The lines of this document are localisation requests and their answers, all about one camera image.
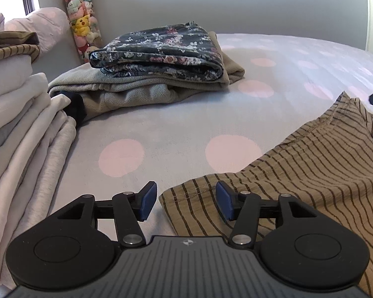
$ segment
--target bed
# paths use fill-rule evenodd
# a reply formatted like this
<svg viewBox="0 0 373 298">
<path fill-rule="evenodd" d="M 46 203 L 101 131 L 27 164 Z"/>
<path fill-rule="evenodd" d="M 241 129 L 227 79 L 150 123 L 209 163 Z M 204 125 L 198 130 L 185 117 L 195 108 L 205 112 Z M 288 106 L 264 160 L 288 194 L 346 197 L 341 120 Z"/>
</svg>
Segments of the bed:
<svg viewBox="0 0 373 298">
<path fill-rule="evenodd" d="M 191 178 L 237 172 L 323 114 L 343 91 L 373 112 L 373 55 L 366 51 L 302 37 L 218 34 L 218 41 L 245 78 L 227 92 L 123 108 L 84 123 L 51 212 L 82 194 L 106 200 L 150 180 L 161 194 Z M 175 234 L 159 201 L 140 225 L 148 241 Z M 113 221 L 100 220 L 98 229 L 116 239 Z"/>
</svg>

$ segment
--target metal pivot screw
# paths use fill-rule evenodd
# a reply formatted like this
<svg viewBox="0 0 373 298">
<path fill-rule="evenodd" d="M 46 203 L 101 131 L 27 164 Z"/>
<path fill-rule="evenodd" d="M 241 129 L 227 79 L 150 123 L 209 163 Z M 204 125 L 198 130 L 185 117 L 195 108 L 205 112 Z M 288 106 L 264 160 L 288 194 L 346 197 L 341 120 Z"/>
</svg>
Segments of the metal pivot screw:
<svg viewBox="0 0 373 298">
<path fill-rule="evenodd" d="M 133 244 L 138 244 L 142 241 L 142 237 L 139 236 L 138 234 L 127 234 L 123 238 L 123 242 L 133 245 Z"/>
<path fill-rule="evenodd" d="M 251 237 L 246 234 L 238 234 L 232 237 L 232 242 L 240 245 L 248 244 L 251 242 Z"/>
</svg>

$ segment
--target plush toy jar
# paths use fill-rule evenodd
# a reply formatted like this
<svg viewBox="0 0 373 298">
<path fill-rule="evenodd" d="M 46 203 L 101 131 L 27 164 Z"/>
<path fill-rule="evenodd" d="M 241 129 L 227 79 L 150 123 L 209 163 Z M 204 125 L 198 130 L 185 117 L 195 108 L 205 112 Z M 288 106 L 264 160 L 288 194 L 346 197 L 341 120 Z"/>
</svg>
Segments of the plush toy jar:
<svg viewBox="0 0 373 298">
<path fill-rule="evenodd" d="M 103 47 L 92 0 L 65 0 L 68 18 L 80 58 L 88 63 L 89 54 Z"/>
</svg>

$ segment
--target brown striped garment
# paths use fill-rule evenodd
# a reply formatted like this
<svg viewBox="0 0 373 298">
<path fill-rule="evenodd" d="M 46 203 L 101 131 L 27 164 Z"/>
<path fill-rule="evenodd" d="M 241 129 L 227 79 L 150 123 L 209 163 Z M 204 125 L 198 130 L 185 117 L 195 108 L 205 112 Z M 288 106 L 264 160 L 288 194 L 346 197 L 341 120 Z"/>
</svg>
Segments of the brown striped garment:
<svg viewBox="0 0 373 298">
<path fill-rule="evenodd" d="M 321 117 L 238 173 L 211 174 L 159 198 L 179 236 L 229 236 L 233 222 L 215 200 L 217 181 L 263 199 L 290 193 L 349 228 L 367 243 L 370 262 L 360 287 L 373 297 L 373 115 L 344 92 Z M 275 228 L 261 219 L 257 240 Z"/>
<path fill-rule="evenodd" d="M 0 31 L 0 60 L 13 55 L 30 55 L 33 63 L 40 53 L 38 44 L 37 33 Z"/>
</svg>

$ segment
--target logo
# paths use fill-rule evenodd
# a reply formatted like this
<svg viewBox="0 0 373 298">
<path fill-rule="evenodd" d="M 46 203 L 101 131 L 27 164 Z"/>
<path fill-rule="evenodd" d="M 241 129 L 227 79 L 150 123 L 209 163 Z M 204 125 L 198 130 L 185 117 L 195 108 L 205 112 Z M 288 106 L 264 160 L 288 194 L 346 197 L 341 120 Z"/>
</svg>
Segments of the logo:
<svg viewBox="0 0 373 298">
<path fill-rule="evenodd" d="M 192 240 L 188 239 L 188 240 L 182 241 L 181 243 L 185 244 L 186 246 L 190 246 L 190 245 L 194 244 L 195 242 L 193 242 Z"/>
</svg>

